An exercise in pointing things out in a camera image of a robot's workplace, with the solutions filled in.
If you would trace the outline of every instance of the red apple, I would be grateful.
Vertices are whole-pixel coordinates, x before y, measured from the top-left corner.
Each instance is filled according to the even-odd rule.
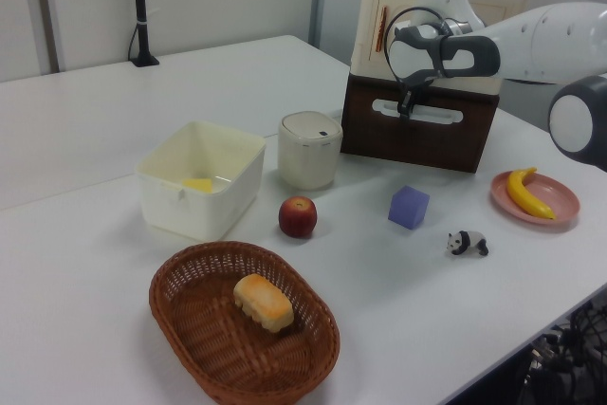
[[[305,237],[316,227],[316,206],[305,196],[291,196],[278,211],[278,224],[284,234],[291,237]]]

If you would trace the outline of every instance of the blue cube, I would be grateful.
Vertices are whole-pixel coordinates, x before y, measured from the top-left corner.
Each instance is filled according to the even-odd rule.
[[[413,230],[424,219],[429,201],[428,194],[405,185],[392,197],[388,219]]]

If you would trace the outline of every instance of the panda figurine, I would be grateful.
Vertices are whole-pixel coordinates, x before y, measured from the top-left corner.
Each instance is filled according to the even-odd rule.
[[[459,231],[455,234],[449,233],[447,250],[453,255],[461,255],[466,250],[477,249],[481,256],[487,256],[487,239],[478,231]]]

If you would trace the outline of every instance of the wicker basket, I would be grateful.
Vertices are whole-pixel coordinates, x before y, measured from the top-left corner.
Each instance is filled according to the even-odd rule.
[[[293,304],[295,322],[271,334],[233,301],[258,273]],[[281,257],[240,242],[184,249],[156,273],[152,314],[181,363],[217,403],[292,404],[333,369],[340,333],[326,304]]]

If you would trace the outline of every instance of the yellow banana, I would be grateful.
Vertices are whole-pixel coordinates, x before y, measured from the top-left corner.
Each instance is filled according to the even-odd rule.
[[[514,170],[508,175],[506,190],[512,200],[525,212],[540,218],[556,219],[556,215],[546,203],[533,195],[524,185],[528,175],[535,173],[537,168]]]

